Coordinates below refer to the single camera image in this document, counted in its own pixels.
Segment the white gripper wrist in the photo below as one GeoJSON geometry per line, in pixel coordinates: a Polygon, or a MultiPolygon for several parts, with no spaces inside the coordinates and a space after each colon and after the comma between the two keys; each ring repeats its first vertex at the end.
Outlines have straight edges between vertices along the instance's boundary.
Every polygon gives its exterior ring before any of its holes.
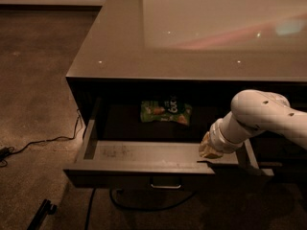
{"type": "Polygon", "coordinates": [[[199,156],[207,159],[218,159],[223,153],[231,154],[238,150],[243,143],[235,144],[226,140],[221,132],[220,125],[223,119],[218,119],[206,132],[199,146],[199,156]]]}

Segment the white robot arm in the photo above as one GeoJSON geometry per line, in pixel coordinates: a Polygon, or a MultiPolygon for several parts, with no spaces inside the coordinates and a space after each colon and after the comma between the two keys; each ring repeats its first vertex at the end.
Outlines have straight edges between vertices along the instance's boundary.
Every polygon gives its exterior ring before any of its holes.
{"type": "Polygon", "coordinates": [[[279,134],[307,149],[306,112],[291,108],[289,101],[280,94],[243,90],[231,100],[230,111],[205,133],[199,155],[220,158],[265,131],[279,134]]]}

